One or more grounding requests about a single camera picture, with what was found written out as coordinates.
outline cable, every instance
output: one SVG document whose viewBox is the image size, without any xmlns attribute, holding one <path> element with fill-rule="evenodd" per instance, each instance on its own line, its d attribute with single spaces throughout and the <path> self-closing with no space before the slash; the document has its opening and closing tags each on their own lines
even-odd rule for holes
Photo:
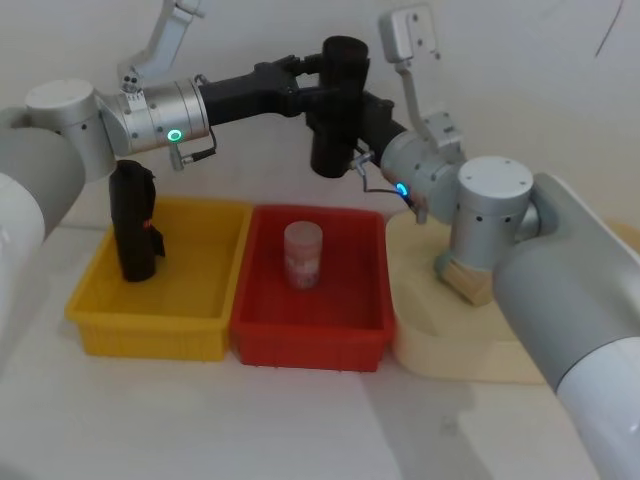
<svg viewBox="0 0 640 480">
<path fill-rule="evenodd" d="M 367 182 L 367 174 L 364 170 L 362 170 L 362 173 L 360 173 L 360 176 L 362 177 L 362 191 L 364 193 L 392 193 L 393 195 L 400 195 L 399 192 L 396 192 L 395 190 L 389 190 L 389 189 L 385 189 L 385 188 L 372 188 L 369 189 L 368 187 L 368 182 Z"/>
<path fill-rule="evenodd" d="M 618 17 L 620 16 L 620 12 L 622 12 L 623 6 L 624 6 L 624 0 L 620 0 L 620 3 L 618 3 L 618 10 L 616 10 L 616 14 L 613 17 L 613 20 L 611 20 L 611 24 L 609 25 L 607 33 L 604 34 L 604 38 L 602 39 L 602 42 L 600 42 L 600 46 L 598 47 L 598 50 L 596 50 L 595 58 L 598 58 L 598 55 L 600 55 L 600 51 L 602 50 L 602 47 L 604 47 L 604 44 L 607 42 L 607 39 L 609 38 L 609 35 L 611 34 L 613 27 L 618 21 Z"/>
<path fill-rule="evenodd" d="M 203 74 L 199 73 L 198 75 L 196 75 L 195 77 L 193 77 L 193 81 L 196 83 L 199 83 L 200 85 L 206 85 L 207 83 L 211 83 L 207 77 L 205 77 Z"/>
<path fill-rule="evenodd" d="M 194 163 L 216 154 L 216 150 L 218 149 L 218 140 L 216 139 L 215 133 L 213 133 L 213 127 L 209 126 L 209 132 L 211 133 L 211 139 L 213 140 L 213 147 L 189 155 Z"/>
</svg>

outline black bottle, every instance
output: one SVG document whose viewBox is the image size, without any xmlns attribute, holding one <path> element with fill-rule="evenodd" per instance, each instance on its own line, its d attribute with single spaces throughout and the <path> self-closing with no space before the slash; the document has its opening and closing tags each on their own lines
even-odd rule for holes
<svg viewBox="0 0 640 480">
<path fill-rule="evenodd" d="M 119 160 L 109 177 L 111 220 L 122 275 L 141 282 L 156 273 L 156 255 L 165 256 L 162 234 L 151 224 L 156 189 L 153 173 L 133 160 Z"/>
</svg>

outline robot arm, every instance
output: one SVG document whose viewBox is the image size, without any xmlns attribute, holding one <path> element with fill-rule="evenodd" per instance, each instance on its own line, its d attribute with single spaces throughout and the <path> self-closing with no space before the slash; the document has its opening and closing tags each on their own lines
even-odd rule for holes
<svg viewBox="0 0 640 480">
<path fill-rule="evenodd" d="M 419 21 L 428 14 L 417 6 L 381 17 L 385 54 L 403 77 L 418 132 L 388 143 L 382 173 L 423 211 L 452 224 L 453 259 L 493 272 L 496 302 L 602 478 L 638 478 L 640 257 L 561 180 L 534 177 L 505 158 L 465 162 L 441 135 L 455 127 L 438 129 L 432 116 L 419 114 L 425 107 L 410 70 L 419 70 L 429 54 L 420 41 L 429 38 L 428 22 Z M 455 181 L 438 175 L 441 168 Z M 442 194 L 443 188 L 455 192 Z"/>
<path fill-rule="evenodd" d="M 169 70 L 193 18 L 204 18 L 206 3 L 207 0 L 164 0 L 147 47 L 118 65 L 125 92 L 135 92 L 142 88 L 143 78 Z"/>
<path fill-rule="evenodd" d="M 183 156 L 178 144 L 207 136 L 213 125 L 304 112 L 315 172 L 344 175 L 362 140 L 418 221 L 431 214 L 452 224 L 453 257 L 493 271 L 496 301 L 601 474 L 632 478 L 640 471 L 640 259 L 557 179 L 533 177 L 508 159 L 466 161 L 448 115 L 417 100 L 413 72 L 437 48 L 411 22 L 427 14 L 411 7 L 381 23 L 417 133 L 392 120 L 392 102 L 363 90 L 367 47 L 347 37 L 328 39 L 321 55 L 258 64 L 222 82 L 183 80 L 134 96 L 97 94 L 81 81 L 32 91 L 26 112 L 0 114 L 0 316 L 29 254 L 71 207 L 85 176 L 112 170 L 114 154 L 169 146 L 180 170 L 204 153 Z M 303 73 L 319 73 L 319 85 L 299 89 L 295 77 Z"/>
</svg>

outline white table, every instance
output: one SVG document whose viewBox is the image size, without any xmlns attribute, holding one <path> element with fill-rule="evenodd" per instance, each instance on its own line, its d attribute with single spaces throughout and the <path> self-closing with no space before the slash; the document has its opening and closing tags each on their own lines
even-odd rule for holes
<svg viewBox="0 0 640 480">
<path fill-rule="evenodd" d="M 545 387 L 85 356 L 64 305 L 102 234 L 58 229 L 0 340 L 1 480 L 596 474 Z"/>
</svg>

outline plastic container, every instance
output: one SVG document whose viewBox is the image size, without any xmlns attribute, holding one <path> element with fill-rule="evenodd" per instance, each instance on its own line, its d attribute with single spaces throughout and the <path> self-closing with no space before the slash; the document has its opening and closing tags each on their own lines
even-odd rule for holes
<svg viewBox="0 0 640 480">
<path fill-rule="evenodd" d="M 292 288 L 283 233 L 309 221 L 323 232 L 318 284 Z M 384 222 L 374 212 L 263 206 L 253 214 L 231 321 L 242 363 L 374 371 L 393 333 Z"/>
<path fill-rule="evenodd" d="M 284 229 L 284 261 L 289 285 L 311 288 L 318 283 L 322 229 L 311 222 L 293 222 Z"/>
<path fill-rule="evenodd" d="M 394 355 L 431 378 L 544 383 L 495 302 L 474 307 L 436 277 L 433 262 L 448 248 L 450 231 L 434 219 L 417 225 L 413 212 L 387 223 Z"/>
<path fill-rule="evenodd" d="M 126 282 L 109 231 L 66 308 L 85 351 L 113 357 L 222 360 L 251 205 L 159 198 L 153 223 L 166 258 Z"/>
</svg>

